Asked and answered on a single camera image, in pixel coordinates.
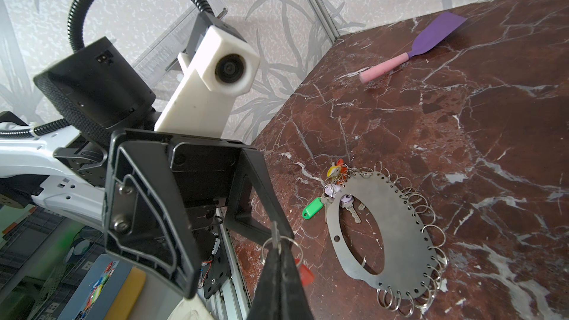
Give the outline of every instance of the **yellow board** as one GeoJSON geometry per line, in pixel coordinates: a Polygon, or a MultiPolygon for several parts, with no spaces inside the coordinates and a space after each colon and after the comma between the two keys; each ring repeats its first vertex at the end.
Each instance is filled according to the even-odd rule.
{"type": "Polygon", "coordinates": [[[104,320],[126,320],[144,287],[146,273],[132,267],[104,320]]]}

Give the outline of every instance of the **red marble surface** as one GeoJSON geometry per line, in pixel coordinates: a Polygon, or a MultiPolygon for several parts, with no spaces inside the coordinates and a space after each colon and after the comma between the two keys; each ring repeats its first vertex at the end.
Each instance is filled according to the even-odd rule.
{"type": "MultiPolygon", "coordinates": [[[[301,217],[339,157],[357,167],[383,161],[440,217],[445,287],[413,318],[569,316],[569,0],[451,11],[467,22],[366,85],[356,72],[410,50],[436,14],[339,39],[254,142],[316,276],[305,288],[316,319],[396,317],[376,304],[375,289],[343,272],[324,212],[301,217]]],[[[254,211],[263,219],[258,203],[254,211]]],[[[380,272],[380,229],[366,210],[359,215],[359,225],[341,215],[344,234],[380,272]]],[[[253,294],[260,247],[233,240],[253,294]]]]}

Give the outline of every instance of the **purple spatula head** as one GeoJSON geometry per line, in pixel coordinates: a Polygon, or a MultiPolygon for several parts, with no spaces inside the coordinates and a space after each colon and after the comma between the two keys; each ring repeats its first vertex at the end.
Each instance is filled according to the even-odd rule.
{"type": "Polygon", "coordinates": [[[430,23],[413,41],[409,58],[423,54],[435,47],[440,41],[456,30],[466,18],[453,13],[444,12],[430,23]]]}

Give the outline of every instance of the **camera lens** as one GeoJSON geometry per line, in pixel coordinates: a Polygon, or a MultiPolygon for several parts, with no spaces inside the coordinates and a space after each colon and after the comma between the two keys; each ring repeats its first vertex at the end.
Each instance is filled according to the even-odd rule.
{"type": "Polygon", "coordinates": [[[245,65],[238,54],[229,54],[217,62],[215,74],[224,83],[235,83],[243,76],[245,65]]]}

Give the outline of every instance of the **pink spatula handle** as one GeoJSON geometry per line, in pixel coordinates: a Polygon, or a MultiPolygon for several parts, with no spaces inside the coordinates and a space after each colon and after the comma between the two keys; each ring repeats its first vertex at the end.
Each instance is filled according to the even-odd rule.
{"type": "Polygon", "coordinates": [[[363,71],[362,73],[359,74],[359,80],[365,84],[369,81],[376,79],[379,76],[384,75],[385,73],[407,62],[408,60],[409,60],[409,55],[407,53],[402,53],[397,57],[393,57],[390,60],[386,60],[385,62],[380,63],[377,66],[374,66],[370,69],[363,71]]]}

